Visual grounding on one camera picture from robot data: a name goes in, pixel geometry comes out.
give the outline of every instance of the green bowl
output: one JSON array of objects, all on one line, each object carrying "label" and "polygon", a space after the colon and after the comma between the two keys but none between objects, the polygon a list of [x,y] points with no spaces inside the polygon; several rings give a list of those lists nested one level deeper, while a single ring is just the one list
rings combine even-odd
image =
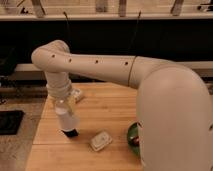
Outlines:
[{"label": "green bowl", "polygon": [[132,124],[127,133],[127,142],[132,152],[140,157],[140,146],[138,137],[138,126],[137,123]]}]

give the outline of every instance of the robotic arm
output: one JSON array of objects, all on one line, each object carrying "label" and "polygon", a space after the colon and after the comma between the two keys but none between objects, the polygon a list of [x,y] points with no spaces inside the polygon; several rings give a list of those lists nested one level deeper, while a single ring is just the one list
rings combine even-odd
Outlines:
[{"label": "robotic arm", "polygon": [[144,57],[70,54],[59,40],[37,48],[32,61],[45,71],[48,93],[55,99],[65,133],[77,134],[68,73],[110,81],[138,89],[140,154],[145,171],[213,170],[211,99],[203,81],[189,68]]}]

